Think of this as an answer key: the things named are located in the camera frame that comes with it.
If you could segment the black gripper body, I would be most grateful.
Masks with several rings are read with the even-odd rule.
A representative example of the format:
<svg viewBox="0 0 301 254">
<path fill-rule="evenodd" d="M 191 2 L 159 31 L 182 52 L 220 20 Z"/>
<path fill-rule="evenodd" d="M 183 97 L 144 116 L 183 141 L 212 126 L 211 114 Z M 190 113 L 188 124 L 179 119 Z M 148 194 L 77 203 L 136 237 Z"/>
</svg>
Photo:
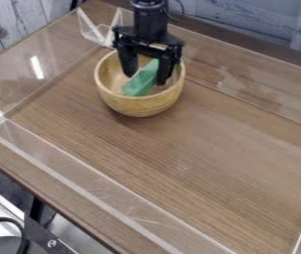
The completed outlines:
<svg viewBox="0 0 301 254">
<path fill-rule="evenodd" d="M 128 55 L 144 55 L 159 58 L 167 51 L 175 59 L 182 57 L 184 42 L 171 35 L 167 31 L 153 36 L 140 37 L 131 26 L 115 26 L 112 28 L 112 46 L 117 52 L 127 57 Z"/>
</svg>

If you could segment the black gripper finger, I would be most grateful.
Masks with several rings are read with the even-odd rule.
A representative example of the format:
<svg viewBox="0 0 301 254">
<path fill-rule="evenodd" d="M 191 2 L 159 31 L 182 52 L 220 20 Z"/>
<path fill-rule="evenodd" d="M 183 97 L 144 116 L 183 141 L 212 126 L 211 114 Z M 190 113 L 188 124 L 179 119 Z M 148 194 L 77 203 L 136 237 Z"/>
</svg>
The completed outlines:
<svg viewBox="0 0 301 254">
<path fill-rule="evenodd" d="M 165 83 L 167 78 L 171 76 L 175 64 L 175 53 L 172 51 L 165 51 L 159 58 L 157 64 L 156 81 L 159 85 Z"/>
<path fill-rule="evenodd" d="M 120 46 L 117 48 L 117 56 L 123 73 L 131 77 L 137 70 L 137 56 L 132 48 Z"/>
</svg>

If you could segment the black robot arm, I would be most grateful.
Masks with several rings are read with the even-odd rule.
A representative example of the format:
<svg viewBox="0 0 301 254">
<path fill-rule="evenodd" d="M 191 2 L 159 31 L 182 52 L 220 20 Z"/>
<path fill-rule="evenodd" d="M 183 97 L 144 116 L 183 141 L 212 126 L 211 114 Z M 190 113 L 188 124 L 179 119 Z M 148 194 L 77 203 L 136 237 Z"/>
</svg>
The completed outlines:
<svg viewBox="0 0 301 254">
<path fill-rule="evenodd" d="M 112 46 L 116 48 L 123 73 L 137 70 L 137 56 L 159 62 L 156 81 L 160 85 L 171 77 L 180 63 L 184 42 L 168 33 L 168 0 L 129 0 L 133 23 L 112 27 Z"/>
</svg>

